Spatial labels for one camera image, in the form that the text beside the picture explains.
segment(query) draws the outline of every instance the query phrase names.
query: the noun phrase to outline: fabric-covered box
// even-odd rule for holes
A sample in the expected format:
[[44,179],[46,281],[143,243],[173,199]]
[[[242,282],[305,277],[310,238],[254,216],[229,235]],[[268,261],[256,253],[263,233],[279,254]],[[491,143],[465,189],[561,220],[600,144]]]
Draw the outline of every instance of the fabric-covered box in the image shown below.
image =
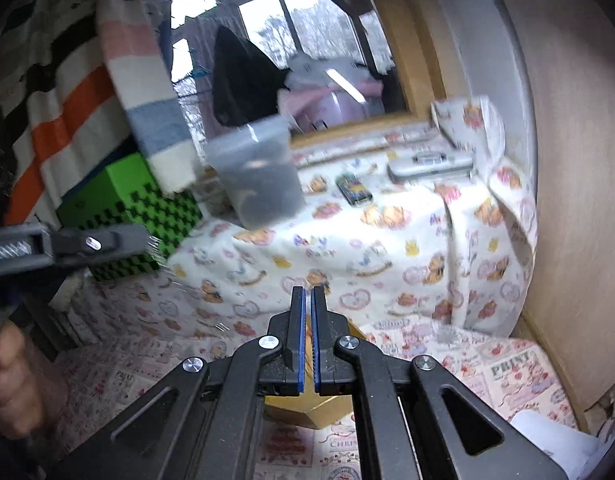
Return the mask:
[[[133,153],[110,164],[56,211],[64,227],[97,229],[112,224],[140,223],[161,240],[167,259],[202,218],[190,192],[171,198],[163,195],[145,158]],[[154,272],[158,263],[140,254],[92,267],[99,281]]]

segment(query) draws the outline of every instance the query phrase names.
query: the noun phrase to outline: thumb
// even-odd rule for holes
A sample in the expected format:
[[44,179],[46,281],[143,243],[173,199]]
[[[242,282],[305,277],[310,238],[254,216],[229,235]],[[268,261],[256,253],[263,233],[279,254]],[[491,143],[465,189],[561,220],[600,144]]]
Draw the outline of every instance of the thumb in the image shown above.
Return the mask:
[[25,349],[25,336],[8,321],[0,331],[0,368],[8,368]]

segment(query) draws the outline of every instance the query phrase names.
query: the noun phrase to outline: orange stripe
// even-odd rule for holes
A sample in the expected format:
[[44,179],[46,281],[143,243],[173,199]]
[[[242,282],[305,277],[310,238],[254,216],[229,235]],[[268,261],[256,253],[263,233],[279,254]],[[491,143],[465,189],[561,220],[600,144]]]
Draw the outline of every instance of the orange stripe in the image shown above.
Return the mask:
[[67,97],[63,114],[32,131],[36,157],[14,185],[5,225],[23,223],[45,190],[40,165],[66,148],[85,121],[114,95],[114,85],[104,66],[98,67]]

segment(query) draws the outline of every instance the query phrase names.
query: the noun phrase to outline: pink stripe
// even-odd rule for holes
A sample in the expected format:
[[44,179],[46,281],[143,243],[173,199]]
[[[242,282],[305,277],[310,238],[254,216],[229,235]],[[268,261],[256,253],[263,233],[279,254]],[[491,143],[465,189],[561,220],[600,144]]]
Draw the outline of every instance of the pink stripe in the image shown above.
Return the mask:
[[98,35],[107,61],[125,56],[160,56],[154,29],[147,23],[103,22],[98,24]]

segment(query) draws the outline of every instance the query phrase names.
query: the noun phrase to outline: cardboard box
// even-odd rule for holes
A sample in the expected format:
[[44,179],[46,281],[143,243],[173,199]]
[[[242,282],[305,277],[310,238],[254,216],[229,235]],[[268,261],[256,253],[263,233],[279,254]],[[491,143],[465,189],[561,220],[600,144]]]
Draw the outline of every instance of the cardboard box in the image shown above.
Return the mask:
[[[348,320],[350,334],[365,339],[361,330]],[[351,396],[321,397],[314,391],[312,331],[305,333],[305,391],[298,397],[266,397],[265,413],[274,420],[322,430],[353,412]]]
[[[64,227],[97,229],[112,224],[140,223],[161,240],[167,259],[201,220],[189,192],[165,197],[140,153],[133,153],[107,166],[56,210]],[[114,280],[154,272],[159,265],[140,254],[91,267],[97,280]]]

